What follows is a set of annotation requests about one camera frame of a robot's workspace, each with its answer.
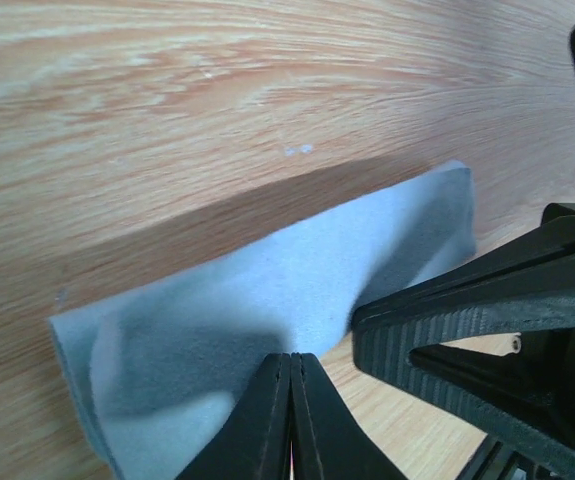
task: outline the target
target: wood grain surface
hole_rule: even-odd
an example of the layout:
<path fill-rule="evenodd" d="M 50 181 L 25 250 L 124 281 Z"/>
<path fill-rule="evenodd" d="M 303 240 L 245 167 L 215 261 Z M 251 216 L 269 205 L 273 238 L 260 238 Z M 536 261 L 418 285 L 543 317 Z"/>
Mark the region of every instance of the wood grain surface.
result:
<path fill-rule="evenodd" d="M 0 0 L 0 479 L 106 479 L 45 319 L 450 158 L 487 250 L 575 201 L 575 0 Z M 478 346 L 502 349 L 483 339 Z M 325 365 L 409 477 L 480 432 Z"/>

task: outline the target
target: black 3d-printed part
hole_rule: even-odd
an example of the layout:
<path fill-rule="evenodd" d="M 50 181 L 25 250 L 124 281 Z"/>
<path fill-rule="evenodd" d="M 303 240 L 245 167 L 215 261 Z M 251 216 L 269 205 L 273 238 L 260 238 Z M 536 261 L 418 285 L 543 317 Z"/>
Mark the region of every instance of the black 3d-printed part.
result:
<path fill-rule="evenodd" d="M 176 480 L 406 480 L 360 429 L 318 359 L 271 354 Z"/>
<path fill-rule="evenodd" d="M 549 220 L 358 309 L 354 362 L 575 480 L 575 215 Z M 513 332 L 523 332 L 522 354 L 440 345 Z"/>
<path fill-rule="evenodd" d="M 288 480 L 290 356 L 269 355 L 220 432 L 176 480 Z"/>
<path fill-rule="evenodd" d="M 314 355 L 294 355 L 291 369 L 296 479 L 406 479 L 358 426 Z"/>
<path fill-rule="evenodd" d="M 456 480 L 556 480 L 549 470 L 487 437 Z"/>
<path fill-rule="evenodd" d="M 575 215 L 575 203 L 550 203 L 543 210 L 541 223 L 549 223 L 569 215 Z"/>

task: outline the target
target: microfiber cloth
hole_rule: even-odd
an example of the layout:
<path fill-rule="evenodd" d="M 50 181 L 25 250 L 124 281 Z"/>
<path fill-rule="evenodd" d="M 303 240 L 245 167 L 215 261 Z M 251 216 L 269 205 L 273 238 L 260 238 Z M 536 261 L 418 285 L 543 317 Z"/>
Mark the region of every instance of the microfiber cloth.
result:
<path fill-rule="evenodd" d="M 471 172 L 451 161 L 53 317 L 92 447 L 121 480 L 173 480 L 225 423 L 266 354 L 321 356 L 358 306 L 473 255 L 473 205 Z"/>

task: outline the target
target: metal screw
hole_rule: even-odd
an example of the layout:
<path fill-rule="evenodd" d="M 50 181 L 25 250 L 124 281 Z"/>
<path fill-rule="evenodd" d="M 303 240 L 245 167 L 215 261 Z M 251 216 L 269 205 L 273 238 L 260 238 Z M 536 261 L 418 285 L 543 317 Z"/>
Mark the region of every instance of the metal screw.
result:
<path fill-rule="evenodd" d="M 511 349 L 514 351 L 514 353 L 518 353 L 522 347 L 523 342 L 520 339 L 520 335 L 515 335 L 511 340 Z"/>

